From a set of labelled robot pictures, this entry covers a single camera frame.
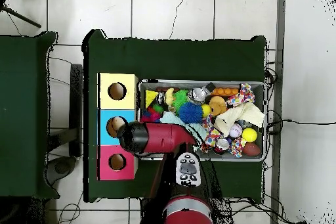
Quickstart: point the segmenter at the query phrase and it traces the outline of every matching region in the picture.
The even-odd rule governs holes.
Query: yellow ball
[[[202,110],[203,110],[203,118],[207,117],[212,111],[211,107],[208,104],[203,104]]]
[[[241,135],[247,142],[254,142],[257,139],[257,132],[254,129],[246,128],[243,130],[243,134]]]

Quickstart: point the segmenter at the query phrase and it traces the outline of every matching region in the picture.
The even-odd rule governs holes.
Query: metal tray
[[[191,80],[150,80],[144,79],[138,82],[137,85],[137,98],[139,100],[138,109],[136,111],[136,118],[140,120],[141,110],[145,109],[145,98],[146,98],[146,90],[155,91],[157,87],[175,87],[179,89],[187,89],[196,87],[203,87],[207,85],[209,82],[215,84],[216,87],[220,88],[240,88],[240,84],[243,82],[237,81],[191,81]],[[266,115],[266,87],[263,82],[248,82],[250,84],[253,93],[255,94],[255,106],[259,108],[259,110]],[[241,158],[237,158],[229,152],[225,152],[223,155],[219,156],[215,154],[212,150],[207,154],[204,154],[201,150],[198,150],[196,154],[198,154],[201,160],[209,160],[212,161],[221,161],[221,162],[260,162],[264,160],[264,155],[266,152],[266,116],[264,119],[264,123],[261,128],[257,126],[253,126],[253,129],[258,133],[257,140],[255,144],[261,149],[261,153],[258,156],[246,156],[243,154]],[[141,158],[142,160],[161,160],[163,158],[163,154],[151,154],[150,156]]]

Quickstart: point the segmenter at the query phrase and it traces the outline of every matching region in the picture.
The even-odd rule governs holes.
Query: blue box
[[[100,110],[100,145],[120,145],[119,139],[112,138],[106,130],[106,124],[108,123],[108,120],[113,117],[123,117],[127,122],[133,122],[135,121],[135,110]]]

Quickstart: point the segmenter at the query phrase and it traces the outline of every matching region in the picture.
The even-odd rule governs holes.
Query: button
[[[197,173],[197,169],[194,164],[185,163],[181,164],[180,172],[182,174],[193,175]]]

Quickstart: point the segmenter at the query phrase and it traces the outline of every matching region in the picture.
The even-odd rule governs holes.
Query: green table
[[[158,161],[140,160],[134,180],[96,179],[96,103],[98,72],[135,74],[139,79],[264,81],[266,39],[181,41],[106,39],[90,31],[84,52],[85,200],[147,197]],[[223,197],[261,202],[262,162],[213,162]],[[205,172],[210,162],[203,162]]]
[[[46,57],[56,33],[0,36],[0,196],[59,198],[44,178]]]

